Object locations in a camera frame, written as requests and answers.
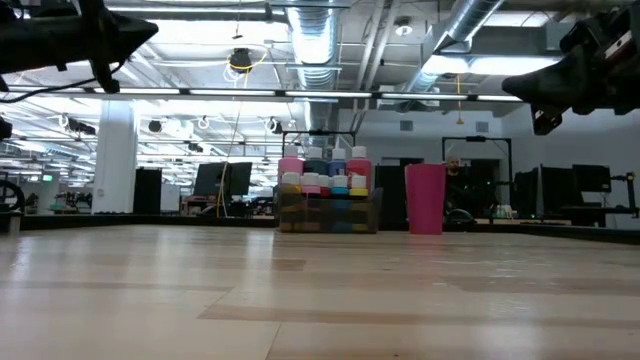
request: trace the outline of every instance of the white bottle cap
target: white bottle cap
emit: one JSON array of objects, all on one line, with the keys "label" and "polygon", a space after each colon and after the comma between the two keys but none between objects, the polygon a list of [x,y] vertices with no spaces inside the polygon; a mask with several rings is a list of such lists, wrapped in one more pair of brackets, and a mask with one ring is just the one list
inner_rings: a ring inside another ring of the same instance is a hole
[{"label": "white bottle cap", "polygon": [[284,173],[282,174],[283,185],[300,185],[300,174],[298,173]]},{"label": "white bottle cap", "polygon": [[333,149],[333,154],[331,155],[333,160],[344,160],[347,158],[346,151],[344,149],[335,148]]},{"label": "white bottle cap", "polygon": [[349,178],[347,177],[347,175],[335,175],[334,177],[331,178],[331,180],[333,180],[333,183],[331,184],[332,188],[336,188],[336,187],[346,188],[349,184]]},{"label": "white bottle cap", "polygon": [[320,187],[329,187],[329,177],[327,175],[318,175],[318,185]]},{"label": "white bottle cap", "polygon": [[298,157],[298,147],[295,145],[287,145],[284,147],[284,157]]},{"label": "white bottle cap", "polygon": [[322,149],[315,146],[310,147],[307,159],[322,159]]},{"label": "white bottle cap", "polygon": [[318,186],[318,173],[304,173],[300,184],[302,186]]},{"label": "white bottle cap", "polygon": [[351,175],[351,188],[352,189],[366,189],[367,177],[362,175]]},{"label": "white bottle cap", "polygon": [[352,158],[366,158],[367,157],[367,147],[366,146],[354,146],[351,149],[351,157]]}]

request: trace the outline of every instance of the pink cup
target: pink cup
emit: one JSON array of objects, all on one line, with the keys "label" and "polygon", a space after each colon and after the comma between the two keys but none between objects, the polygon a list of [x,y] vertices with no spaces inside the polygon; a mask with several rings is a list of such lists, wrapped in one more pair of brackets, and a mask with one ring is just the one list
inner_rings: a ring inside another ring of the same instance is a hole
[{"label": "pink cup", "polygon": [[441,235],[444,214],[446,167],[414,164],[405,167],[409,232]]}]

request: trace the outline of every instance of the ceiling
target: ceiling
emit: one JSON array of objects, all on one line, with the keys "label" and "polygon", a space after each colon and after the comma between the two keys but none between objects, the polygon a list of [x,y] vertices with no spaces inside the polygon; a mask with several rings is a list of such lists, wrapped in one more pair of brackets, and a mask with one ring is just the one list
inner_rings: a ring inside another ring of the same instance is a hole
[{"label": "ceiling", "polygon": [[[105,2],[112,9],[155,7],[169,9],[167,11],[174,14],[183,12],[186,13],[182,14],[185,16],[191,16],[189,13],[198,14],[193,10],[194,6],[225,6],[232,17],[236,16],[237,9],[263,4],[246,1],[187,3],[179,0]],[[374,0],[357,0],[352,3],[350,9],[341,11],[339,15],[338,58],[335,60],[340,71],[335,89],[351,90],[356,85],[367,34],[376,30],[371,29],[376,3]],[[495,35],[491,32],[492,28],[499,34],[504,32],[503,29],[509,28],[509,33],[521,32],[524,34],[522,36],[529,36],[541,30],[550,21],[570,23],[580,17],[585,9],[597,9],[602,6],[600,4],[599,1],[508,1],[489,18],[484,28],[474,37],[473,51],[476,52],[476,38],[479,52],[482,52],[483,48],[498,49],[491,50],[492,52],[504,50],[504,54],[514,51],[513,47],[510,49],[509,46],[503,46],[508,43],[509,37]],[[373,74],[374,88],[398,88],[413,76],[422,66],[421,59],[424,54],[421,55],[421,44],[428,26],[447,19],[451,6],[452,2],[445,0],[400,1],[395,19],[409,17],[408,23],[412,32],[400,36],[391,31],[382,56],[383,64]],[[378,29],[380,32],[384,30],[387,21],[393,21],[386,19],[388,12],[388,9],[383,12],[383,21]],[[158,24],[160,31],[138,49],[131,61],[115,74],[122,87],[299,87],[297,72],[288,69],[289,65],[295,64],[295,54],[291,44],[291,30],[287,24],[243,21],[244,15],[240,16],[239,22],[220,22],[197,20],[197,16],[192,16],[194,20],[168,20],[167,17],[156,20],[153,19],[154,13],[149,14],[149,20]],[[227,72],[227,57],[234,48],[250,49],[253,61],[259,62],[246,78],[235,79]],[[87,62],[69,64],[68,71],[65,72],[58,72],[55,68],[44,68],[4,75],[4,79],[10,85],[31,86],[62,85],[91,77],[91,68]],[[465,73],[457,77],[440,77],[435,87],[447,93],[502,94],[500,83],[503,78],[504,76],[499,75]],[[255,190],[259,191],[260,186],[268,187],[275,181],[275,164],[279,158],[281,141],[280,135],[275,135],[267,129],[269,122],[272,119],[279,121],[285,129],[307,130],[308,126],[302,102],[163,100],[158,97],[134,100],[133,106],[141,121],[138,165],[163,167],[163,174],[168,182],[185,187],[192,184],[198,162],[215,161],[227,155],[234,161],[254,161],[256,167],[252,182],[257,185]],[[502,131],[501,118],[516,109],[517,105],[440,103],[430,107],[429,111],[408,114],[399,114],[392,110],[378,111],[376,108],[376,104],[370,105],[359,128],[360,136],[421,138],[473,134],[476,129],[475,123],[478,121],[490,123],[490,133],[499,135]],[[17,104],[0,105],[0,112],[6,120],[13,123],[14,136],[55,139],[37,142],[12,141],[2,144],[5,155],[0,159],[0,165],[5,171],[12,175],[23,173],[25,176],[31,176],[42,169],[61,169],[65,182],[85,185],[92,181],[96,138],[81,136],[83,141],[70,142],[68,139],[77,138],[78,135],[65,130],[60,124],[65,122],[61,115],[67,114],[68,117],[93,126],[99,131],[100,99],[32,97]],[[456,125],[460,118],[465,120],[463,127]],[[349,129],[352,119],[351,106],[341,106],[339,127]],[[164,124],[162,132],[153,133],[149,130],[149,122],[154,120]],[[400,120],[413,121],[413,132],[401,132],[398,125]],[[236,121],[238,126],[234,137]],[[236,141],[243,140],[252,145],[231,147],[229,143],[232,137]],[[215,144],[204,146],[204,152],[198,153],[199,156],[189,157],[194,154],[178,141],[185,138],[194,142],[206,140]],[[171,140],[176,140],[176,143],[167,143]],[[186,161],[180,165],[176,164],[173,159],[177,156]],[[78,166],[82,168],[73,172],[68,170]]]}]

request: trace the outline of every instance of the wooden floor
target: wooden floor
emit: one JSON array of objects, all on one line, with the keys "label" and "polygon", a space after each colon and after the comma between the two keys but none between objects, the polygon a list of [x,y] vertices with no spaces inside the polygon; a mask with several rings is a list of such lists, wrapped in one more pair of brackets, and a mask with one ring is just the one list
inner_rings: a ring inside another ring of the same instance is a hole
[{"label": "wooden floor", "polygon": [[128,226],[0,239],[0,359],[640,359],[640,248]]}]

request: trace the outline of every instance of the white column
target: white column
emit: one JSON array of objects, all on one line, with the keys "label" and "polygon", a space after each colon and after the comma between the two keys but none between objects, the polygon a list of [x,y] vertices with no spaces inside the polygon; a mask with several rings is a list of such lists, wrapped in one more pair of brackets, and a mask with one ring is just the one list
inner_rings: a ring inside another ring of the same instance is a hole
[{"label": "white column", "polygon": [[42,184],[38,194],[38,215],[51,215],[51,205],[56,203],[56,195],[60,191],[60,173],[43,171],[40,180]]},{"label": "white column", "polygon": [[131,105],[129,101],[102,102],[93,214],[133,211],[139,121]]}]

